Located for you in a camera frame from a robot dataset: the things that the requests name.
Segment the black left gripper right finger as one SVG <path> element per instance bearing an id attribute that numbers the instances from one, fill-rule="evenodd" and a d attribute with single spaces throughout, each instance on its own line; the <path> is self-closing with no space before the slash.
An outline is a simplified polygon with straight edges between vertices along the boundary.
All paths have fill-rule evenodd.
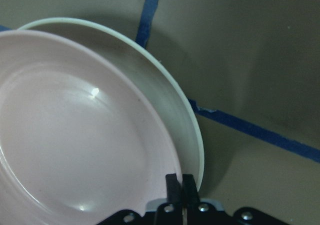
<path id="1" fill-rule="evenodd" d="M 184 205 L 195 205 L 200 202 L 196 182 L 192 174 L 182 175 L 182 198 Z"/>

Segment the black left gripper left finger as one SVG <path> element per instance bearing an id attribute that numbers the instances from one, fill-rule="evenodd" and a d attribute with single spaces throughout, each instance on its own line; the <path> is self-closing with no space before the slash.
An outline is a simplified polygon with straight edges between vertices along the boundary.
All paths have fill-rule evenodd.
<path id="1" fill-rule="evenodd" d="M 181 205 L 182 204 L 182 188 L 178 181 L 177 174 L 167 174 L 165 176 L 166 181 L 166 193 L 167 202 L 170 204 Z"/>

